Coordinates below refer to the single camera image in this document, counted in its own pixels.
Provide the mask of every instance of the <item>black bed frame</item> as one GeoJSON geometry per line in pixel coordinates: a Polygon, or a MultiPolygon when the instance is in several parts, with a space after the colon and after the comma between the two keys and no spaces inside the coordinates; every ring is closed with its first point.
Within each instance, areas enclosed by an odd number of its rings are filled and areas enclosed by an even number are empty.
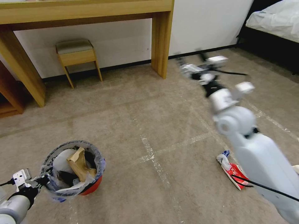
{"type": "Polygon", "coordinates": [[[279,1],[280,0],[253,1],[237,36],[237,46],[278,63],[289,69],[293,74],[299,74],[299,67],[296,65],[298,60],[294,57],[296,52],[299,51],[299,43],[245,26],[246,21],[253,12],[261,11],[279,1]],[[244,40],[244,44],[239,44],[240,40],[244,40]]]}

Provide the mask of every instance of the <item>stool cushion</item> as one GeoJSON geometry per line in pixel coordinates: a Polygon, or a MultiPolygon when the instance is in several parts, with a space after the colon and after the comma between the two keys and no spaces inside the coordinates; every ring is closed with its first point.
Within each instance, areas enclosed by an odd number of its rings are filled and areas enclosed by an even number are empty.
{"type": "Polygon", "coordinates": [[[58,54],[67,54],[78,51],[91,50],[93,47],[86,39],[63,41],[56,44],[58,54]]]}

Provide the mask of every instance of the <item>black cable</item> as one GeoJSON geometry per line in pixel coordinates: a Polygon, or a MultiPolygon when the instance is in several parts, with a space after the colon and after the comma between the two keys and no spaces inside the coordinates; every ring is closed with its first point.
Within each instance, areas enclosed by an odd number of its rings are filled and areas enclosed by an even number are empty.
{"type": "Polygon", "coordinates": [[[221,73],[225,73],[225,74],[230,74],[230,75],[242,75],[242,76],[249,76],[246,73],[238,73],[238,72],[226,72],[226,71],[222,71],[216,68],[213,68],[212,71],[216,71],[216,72],[221,72],[221,73]]]}
{"type": "Polygon", "coordinates": [[[243,177],[239,177],[239,176],[236,176],[236,175],[231,175],[231,176],[232,176],[232,177],[236,177],[236,178],[241,179],[241,180],[244,180],[244,181],[247,181],[248,183],[251,183],[251,184],[253,184],[253,185],[259,186],[259,187],[264,188],[264,189],[267,189],[267,190],[269,190],[269,191],[273,191],[273,192],[275,192],[275,193],[281,194],[281,195],[283,195],[283,196],[286,196],[286,197],[288,197],[288,198],[290,198],[290,199],[293,199],[293,200],[299,202],[299,199],[298,199],[298,198],[295,198],[295,197],[293,197],[293,196],[290,196],[290,195],[288,195],[288,194],[286,194],[286,193],[283,193],[283,192],[281,192],[281,191],[278,191],[278,190],[275,190],[275,189],[273,189],[273,188],[264,186],[264,185],[262,185],[262,184],[256,183],[256,182],[251,181],[251,180],[247,180],[247,179],[245,179],[245,178],[243,178],[243,177]]]}
{"type": "Polygon", "coordinates": [[[15,181],[14,181],[14,179],[13,178],[11,178],[8,182],[6,182],[6,183],[3,183],[3,184],[0,184],[0,187],[1,186],[4,186],[4,185],[7,185],[7,184],[11,184],[11,185],[14,185],[15,184],[15,181]]]}
{"type": "Polygon", "coordinates": [[[235,180],[234,178],[232,178],[234,180],[234,182],[236,182],[237,184],[244,186],[244,187],[253,187],[252,185],[245,185],[245,184],[241,184],[240,182],[238,182],[237,180],[235,180]]]}
{"type": "Polygon", "coordinates": [[[226,71],[223,71],[223,70],[219,70],[219,69],[216,69],[216,68],[211,68],[212,71],[216,71],[216,72],[221,72],[221,73],[224,73],[224,74],[230,74],[230,75],[241,75],[241,76],[245,76],[246,78],[246,81],[247,82],[250,82],[251,81],[251,76],[246,74],[246,73],[239,73],[239,72],[226,72],[226,71]]]}

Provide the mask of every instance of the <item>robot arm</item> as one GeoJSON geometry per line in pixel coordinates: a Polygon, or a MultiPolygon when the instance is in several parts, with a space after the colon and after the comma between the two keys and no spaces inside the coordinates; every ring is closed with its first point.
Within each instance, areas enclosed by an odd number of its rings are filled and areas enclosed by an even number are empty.
{"type": "MultiPolygon", "coordinates": [[[[299,176],[275,142],[256,128],[255,116],[247,108],[237,106],[242,96],[254,87],[249,82],[236,86],[230,92],[217,81],[211,71],[227,58],[209,58],[207,64],[197,67],[179,59],[184,75],[198,80],[206,91],[214,112],[219,133],[233,145],[235,156],[247,177],[256,183],[299,198],[299,176]]],[[[274,204],[278,213],[290,224],[299,223],[299,202],[280,193],[255,186],[257,192],[274,204]]]]}
{"type": "Polygon", "coordinates": [[[31,208],[40,189],[48,181],[47,176],[31,180],[28,169],[16,172],[6,184],[16,185],[17,191],[8,200],[0,204],[0,223],[19,224],[25,218],[27,210],[31,208]]]}

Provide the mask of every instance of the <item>table leg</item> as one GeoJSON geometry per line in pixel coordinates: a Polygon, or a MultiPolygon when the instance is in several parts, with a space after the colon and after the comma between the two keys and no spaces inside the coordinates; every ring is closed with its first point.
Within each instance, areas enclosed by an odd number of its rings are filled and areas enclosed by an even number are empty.
{"type": "Polygon", "coordinates": [[[43,107],[46,87],[13,31],[0,31],[0,54],[28,89],[37,104],[43,107]]]}
{"type": "Polygon", "coordinates": [[[166,79],[173,11],[155,14],[152,22],[152,68],[166,79]]]}

